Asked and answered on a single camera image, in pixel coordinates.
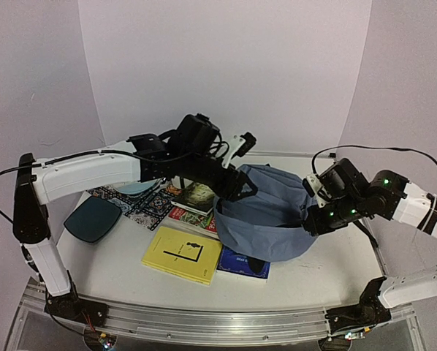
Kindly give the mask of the blue grey backpack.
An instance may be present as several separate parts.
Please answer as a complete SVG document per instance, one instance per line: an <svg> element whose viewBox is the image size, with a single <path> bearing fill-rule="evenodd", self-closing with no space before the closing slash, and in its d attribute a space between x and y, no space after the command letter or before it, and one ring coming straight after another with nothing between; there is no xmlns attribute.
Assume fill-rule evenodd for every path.
<svg viewBox="0 0 437 351"><path fill-rule="evenodd" d="M270 165L241 165L257 186L255 195L230 202L216 198L220 242L234 252L269 263L297 258L316 238L303 228L314 200L298 175Z"/></svg>

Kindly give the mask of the dark blue book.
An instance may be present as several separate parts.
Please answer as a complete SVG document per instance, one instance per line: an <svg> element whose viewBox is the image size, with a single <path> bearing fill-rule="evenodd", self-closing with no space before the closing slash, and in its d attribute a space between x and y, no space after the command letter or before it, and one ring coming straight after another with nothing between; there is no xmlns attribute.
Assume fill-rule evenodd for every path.
<svg viewBox="0 0 437 351"><path fill-rule="evenodd" d="M239 254L223 246L216 271L238 279L266 282L270 273L270 263L244 254Z"/></svg>

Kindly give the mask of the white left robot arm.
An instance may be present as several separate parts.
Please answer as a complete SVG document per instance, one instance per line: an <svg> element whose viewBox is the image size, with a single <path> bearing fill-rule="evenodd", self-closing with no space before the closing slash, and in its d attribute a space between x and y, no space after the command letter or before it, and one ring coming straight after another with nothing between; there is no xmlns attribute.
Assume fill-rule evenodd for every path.
<svg viewBox="0 0 437 351"><path fill-rule="evenodd" d="M221 198L241 200L257 187L231 161L256 144L250 133L229 140L202 114L183 117L160 135L129 137L111 146L53 159L20 157L13 199L12 231L29 254L45 286L45 311L52 317L102 326L107 305L81 298L64 266L50 226L52 202L74 200L86 190L119 183L185 178L209 186Z"/></svg>

